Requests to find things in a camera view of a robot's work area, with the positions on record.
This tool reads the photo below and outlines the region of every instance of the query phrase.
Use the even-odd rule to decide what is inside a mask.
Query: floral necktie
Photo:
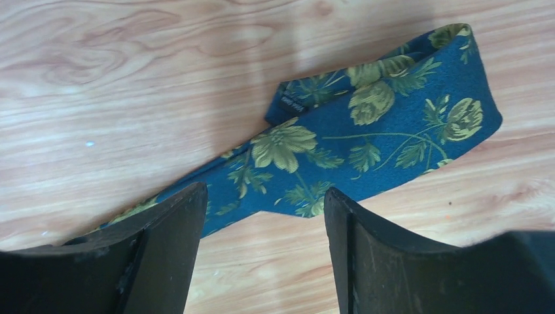
[[[207,183],[203,236],[258,211],[323,212],[335,186],[356,200],[445,166],[501,125],[470,26],[425,33],[378,61],[281,83],[266,131],[100,228]]]

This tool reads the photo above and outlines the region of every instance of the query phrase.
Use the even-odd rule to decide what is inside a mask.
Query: blue fabric
[[[425,33],[376,62],[280,84],[272,125],[126,211],[208,185],[203,236],[258,211],[313,217],[335,186],[363,200],[449,164],[501,125],[470,26]]]

